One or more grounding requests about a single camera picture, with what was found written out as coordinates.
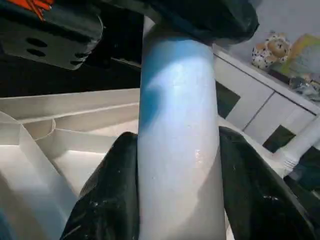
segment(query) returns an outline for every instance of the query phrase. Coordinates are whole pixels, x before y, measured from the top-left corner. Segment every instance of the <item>hole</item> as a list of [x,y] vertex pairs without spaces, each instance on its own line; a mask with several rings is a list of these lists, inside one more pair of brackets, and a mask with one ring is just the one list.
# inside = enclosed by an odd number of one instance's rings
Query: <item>hole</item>
[[89,52],[88,53],[83,53],[83,52],[78,52],[78,53],[75,53],[74,55],[78,58],[78,59],[82,59],[84,57],[87,57],[89,56]]
[[44,52],[32,48],[27,49],[27,52],[38,57],[44,57],[46,55]]
[[83,61],[70,61],[70,64],[73,65],[73,66],[77,66],[79,64],[82,64]]
[[46,44],[44,41],[41,41],[39,39],[36,39],[36,38],[32,38],[32,37],[28,37],[26,39],[26,41],[31,44],[31,45],[34,45],[36,47],[39,47],[39,48],[46,48],[48,47],[48,44]]

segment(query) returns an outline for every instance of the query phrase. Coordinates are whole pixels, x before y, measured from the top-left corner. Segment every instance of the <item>black plastic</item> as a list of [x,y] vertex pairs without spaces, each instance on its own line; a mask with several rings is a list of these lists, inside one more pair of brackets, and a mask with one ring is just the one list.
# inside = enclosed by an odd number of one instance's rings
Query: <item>black plastic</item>
[[56,0],[50,10],[41,12],[43,20],[32,11],[0,0],[0,45],[4,53],[78,69],[102,38],[104,26],[99,16],[87,5],[68,0]]
[[204,42],[250,39],[259,23],[247,0],[143,0],[172,25]]
[[138,240],[137,135],[123,133],[84,185],[61,240]]
[[316,240],[307,211],[237,132],[220,127],[224,207],[235,240]]

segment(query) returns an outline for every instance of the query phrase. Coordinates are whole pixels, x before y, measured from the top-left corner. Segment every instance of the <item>white cabinet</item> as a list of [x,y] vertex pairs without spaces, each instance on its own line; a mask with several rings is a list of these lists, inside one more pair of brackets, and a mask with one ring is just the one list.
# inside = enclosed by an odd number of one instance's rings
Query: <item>white cabinet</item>
[[296,135],[315,117],[301,106],[274,93],[244,132],[262,145],[279,126]]
[[273,90],[219,56],[215,56],[214,72],[218,83],[238,95],[238,101],[225,119],[243,130],[268,100]]

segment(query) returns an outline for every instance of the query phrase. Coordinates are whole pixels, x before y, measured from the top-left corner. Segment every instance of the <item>white cylindrical pole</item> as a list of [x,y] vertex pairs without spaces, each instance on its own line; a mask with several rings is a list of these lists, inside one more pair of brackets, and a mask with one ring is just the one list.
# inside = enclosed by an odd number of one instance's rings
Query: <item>white cylindrical pole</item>
[[144,37],[139,240],[225,240],[212,47],[164,25]]
[[320,140],[320,115],[298,133],[287,145],[274,153],[274,158],[283,163],[286,174],[299,163],[302,155]]

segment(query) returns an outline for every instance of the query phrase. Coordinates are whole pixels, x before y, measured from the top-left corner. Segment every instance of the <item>stuffed animal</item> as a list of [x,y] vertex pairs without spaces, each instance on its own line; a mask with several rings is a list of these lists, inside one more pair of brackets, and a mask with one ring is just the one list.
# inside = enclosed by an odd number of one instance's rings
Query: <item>stuffed animal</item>
[[284,33],[272,32],[264,43],[257,44],[252,51],[252,65],[266,70],[274,63],[284,63],[291,52],[291,43]]

